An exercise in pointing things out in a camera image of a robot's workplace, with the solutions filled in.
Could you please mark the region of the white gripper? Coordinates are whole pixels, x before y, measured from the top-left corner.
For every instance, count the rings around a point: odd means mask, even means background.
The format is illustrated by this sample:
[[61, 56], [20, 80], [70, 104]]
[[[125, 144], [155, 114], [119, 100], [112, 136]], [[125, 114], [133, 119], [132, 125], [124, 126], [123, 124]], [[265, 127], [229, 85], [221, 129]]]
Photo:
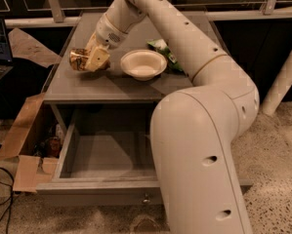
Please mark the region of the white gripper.
[[98, 43], [115, 49], [124, 42], [127, 35], [127, 23], [124, 18], [104, 13], [85, 47], [85, 50], [90, 52], [85, 69], [92, 72], [108, 69], [110, 54], [107, 48], [98, 46]]

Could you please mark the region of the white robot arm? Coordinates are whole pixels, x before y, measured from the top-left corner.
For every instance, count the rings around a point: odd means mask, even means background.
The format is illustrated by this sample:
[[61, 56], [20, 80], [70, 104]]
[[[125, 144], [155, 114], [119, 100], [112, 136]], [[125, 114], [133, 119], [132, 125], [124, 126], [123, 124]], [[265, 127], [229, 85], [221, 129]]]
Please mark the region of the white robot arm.
[[131, 27], [149, 17], [191, 82], [160, 101], [150, 143], [172, 234], [252, 234], [230, 146], [253, 124], [259, 92], [214, 41], [167, 0], [114, 0], [86, 48], [86, 68], [108, 61]]

